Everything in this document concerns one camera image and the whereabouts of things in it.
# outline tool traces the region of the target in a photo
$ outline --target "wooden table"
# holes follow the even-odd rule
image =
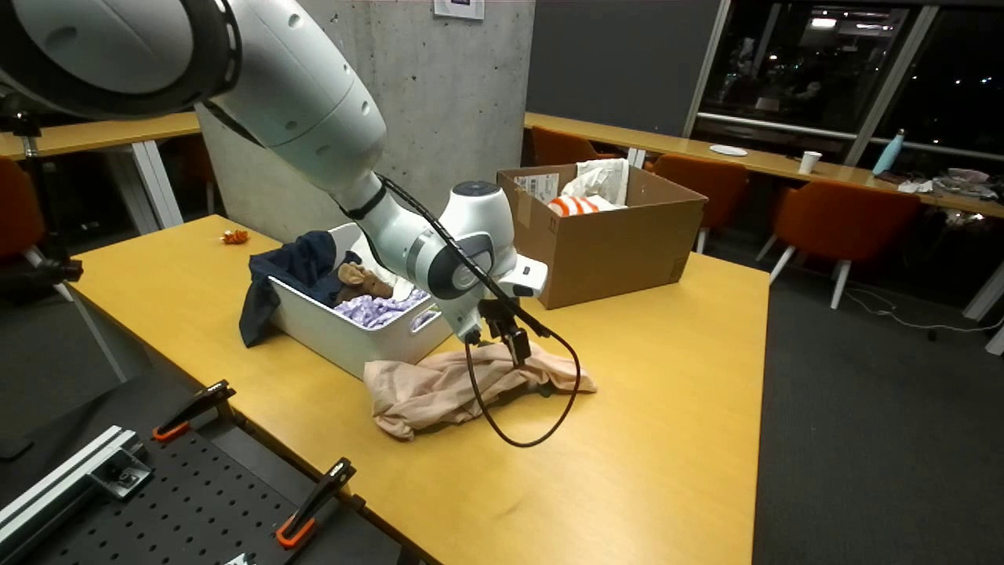
[[[0,131],[0,157],[60,157],[104,150],[117,189],[141,234],[181,223],[170,176],[162,171],[156,140],[200,136],[193,114],[170,114],[156,121],[111,121],[111,124],[72,124],[39,129],[35,149],[21,139]]]
[[[619,146],[619,149],[640,149],[640,150],[651,150],[651,154],[686,157],[686,160],[740,165],[750,173],[790,180],[796,186],[801,182],[834,182],[834,186],[850,186],[850,189],[898,191],[893,182],[874,180],[870,171],[842,166],[842,165],[814,165],[813,173],[796,173],[801,160],[784,157],[784,154],[772,154],[772,150],[746,150],[742,149],[742,154],[722,154],[722,150],[715,150],[715,140],[675,139],[675,136],[659,136],[659,131],[640,131],[640,129],[621,129],[621,127],[584,124],[584,121],[565,121],[565,115],[546,115],[546,114],[527,114],[525,127],[527,129],[550,129],[550,131],[562,131],[562,136],[573,136],[573,139],[590,139],[590,140],[602,140],[602,146]],[[962,210],[962,213],[981,213],[981,218],[1004,221],[1004,203],[996,203],[996,202],[978,202],[978,198],[962,198],[962,195],[919,195],[919,202],[928,208],[940,208],[940,210]]]
[[[74,290],[196,384],[229,381],[231,404],[315,472],[349,456],[351,490],[436,558],[754,558],[766,273],[692,254],[677,285],[562,310],[529,302],[573,342],[598,397],[529,452],[484,420],[396,443],[369,420],[367,388],[304,347],[240,347],[248,254],[277,242],[218,244],[223,227],[208,218],[89,252]],[[562,402],[527,397],[498,420],[537,437]]]

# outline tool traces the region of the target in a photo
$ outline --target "beige fabric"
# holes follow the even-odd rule
[[[529,353],[525,366],[510,366],[504,347],[469,348],[472,378],[485,404],[539,386],[551,386],[556,394],[573,388],[570,360],[537,347]],[[464,353],[429,354],[420,363],[369,360],[364,384],[374,397],[377,428],[396,439],[415,439],[415,433],[480,417]],[[588,370],[579,394],[596,394]]]

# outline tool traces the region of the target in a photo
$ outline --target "cardboard box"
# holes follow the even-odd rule
[[[342,263],[346,248],[351,248],[358,237],[360,234],[353,223],[331,228],[331,240],[338,244],[335,263]],[[277,327],[315,348],[318,354],[323,354],[327,360],[338,363],[351,378],[364,378],[367,360],[416,363],[453,335],[434,299],[416,302],[380,331],[364,331],[335,315],[335,309],[315,302],[287,284],[277,276],[269,276],[269,284],[279,296]]]
[[[541,198],[576,166],[502,171],[513,248],[550,263],[546,309],[677,284],[703,223],[705,198],[645,171],[626,176],[626,210],[556,218]]]

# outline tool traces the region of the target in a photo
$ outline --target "concrete wall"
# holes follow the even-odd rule
[[[537,0],[485,0],[484,22],[434,18],[434,0],[301,4],[384,110],[380,173],[439,213],[458,180],[516,166]],[[231,221],[277,240],[346,223],[294,171],[214,115],[200,124]]]
[[[539,0],[529,110],[681,136],[722,0]]]

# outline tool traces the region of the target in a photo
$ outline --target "orange chair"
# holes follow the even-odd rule
[[[850,263],[877,257],[903,234],[917,210],[919,202],[898,191],[870,191],[825,182],[790,189],[781,198],[776,218],[772,242],[784,242],[788,248],[772,270],[772,284],[781,276],[795,252],[839,262],[839,285],[827,302],[827,309],[839,310]]]
[[[708,198],[703,210],[703,227],[697,234],[698,254],[705,248],[708,234],[730,227],[750,191],[750,173],[736,165],[684,160],[661,154],[649,165],[649,171]]]
[[[588,139],[570,139],[550,129],[525,131],[527,166],[576,165],[576,160],[602,160],[602,154]]]
[[[0,160],[0,262],[25,257],[39,240],[43,218],[32,176],[12,160]]]

